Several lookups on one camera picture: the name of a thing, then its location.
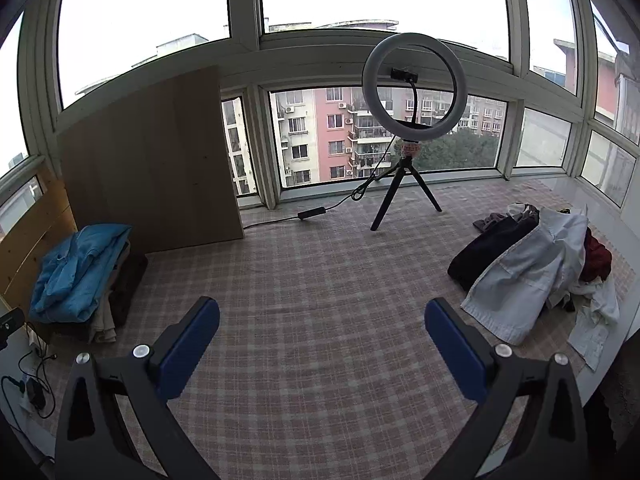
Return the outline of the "grey garment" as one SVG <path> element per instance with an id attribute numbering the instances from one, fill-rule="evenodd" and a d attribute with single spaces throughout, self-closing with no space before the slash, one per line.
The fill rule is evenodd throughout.
<path id="1" fill-rule="evenodd" d="M 491 212 L 487 217 L 480 220 L 475 220 L 473 222 L 473 226 L 475 229 L 477 229 L 478 232 L 484 233 L 505 218 L 506 214 L 500 214 L 500 212 Z"/>

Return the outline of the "wooden board panel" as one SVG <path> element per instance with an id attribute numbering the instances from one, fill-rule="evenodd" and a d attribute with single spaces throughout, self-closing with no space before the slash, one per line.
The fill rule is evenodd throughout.
<path id="1" fill-rule="evenodd" d="M 216 68 L 151 84 L 62 131 L 77 226 L 131 226 L 139 252 L 243 236 Z"/>

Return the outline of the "white cloth pieces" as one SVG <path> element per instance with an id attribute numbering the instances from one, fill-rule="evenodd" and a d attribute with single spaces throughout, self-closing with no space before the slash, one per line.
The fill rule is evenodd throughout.
<path id="1" fill-rule="evenodd" d="M 605 281 L 596 278 L 590 283 L 578 282 L 570 289 L 570 299 L 576 318 L 568 343 L 595 372 L 610 330 L 620 319 L 614 276 Z"/>

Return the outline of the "blue jacket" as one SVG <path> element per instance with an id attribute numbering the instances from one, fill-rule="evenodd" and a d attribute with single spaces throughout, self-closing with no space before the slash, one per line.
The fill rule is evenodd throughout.
<path id="1" fill-rule="evenodd" d="M 91 318 L 130 232 L 128 224 L 93 224 L 51 249 L 41 260 L 30 318 L 44 324 Z"/>

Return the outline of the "white shirt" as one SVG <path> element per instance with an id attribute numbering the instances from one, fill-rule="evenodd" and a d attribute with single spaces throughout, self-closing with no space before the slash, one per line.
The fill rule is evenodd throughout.
<path id="1" fill-rule="evenodd" d="M 500 340 L 518 346 L 544 304 L 558 301 L 584 267 L 588 218 L 542 208 L 538 224 L 489 263 L 461 309 Z"/>

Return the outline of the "plaid pink bed sheet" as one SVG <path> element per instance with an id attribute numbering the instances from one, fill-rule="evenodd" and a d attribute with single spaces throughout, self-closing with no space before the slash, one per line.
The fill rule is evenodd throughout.
<path id="1" fill-rule="evenodd" d="M 125 327 L 97 356 L 151 342 L 201 296 L 217 335 L 171 411 L 225 479 L 421 479 L 472 413 L 423 322 L 428 300 L 459 307 L 447 270 L 476 219 L 516 202 L 582 208 L 614 256 L 620 325 L 639 303 L 639 237 L 626 216 L 567 178 L 403 188 L 377 231 L 370 192 L 307 222 L 296 206 L 253 209 L 242 240 L 149 258 Z"/>

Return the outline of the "wooden headboard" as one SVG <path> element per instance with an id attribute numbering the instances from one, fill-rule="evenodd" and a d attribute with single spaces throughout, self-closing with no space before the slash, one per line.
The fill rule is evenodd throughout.
<path id="1" fill-rule="evenodd" d="M 29 311 L 42 258 L 77 231 L 63 180 L 44 165 L 36 172 L 43 194 L 1 242 L 1 296 L 11 308 Z"/>

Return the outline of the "dark red sweater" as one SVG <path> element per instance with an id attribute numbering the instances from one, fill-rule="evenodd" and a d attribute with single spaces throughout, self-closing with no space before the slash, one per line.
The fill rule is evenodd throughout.
<path id="1" fill-rule="evenodd" d="M 587 229 L 585 240 L 585 262 L 579 279 L 582 282 L 593 282 L 600 278 L 602 282 L 608 279 L 612 272 L 612 254 L 602 243 Z"/>

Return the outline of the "dark navy garment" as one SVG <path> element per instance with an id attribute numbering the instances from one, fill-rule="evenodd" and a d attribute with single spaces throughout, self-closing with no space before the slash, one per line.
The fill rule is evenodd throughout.
<path id="1" fill-rule="evenodd" d="M 488 266 L 525 235 L 538 226 L 539 214 L 524 214 L 519 219 L 511 216 L 492 224 L 451 261 L 447 270 L 465 292 L 468 292 Z"/>

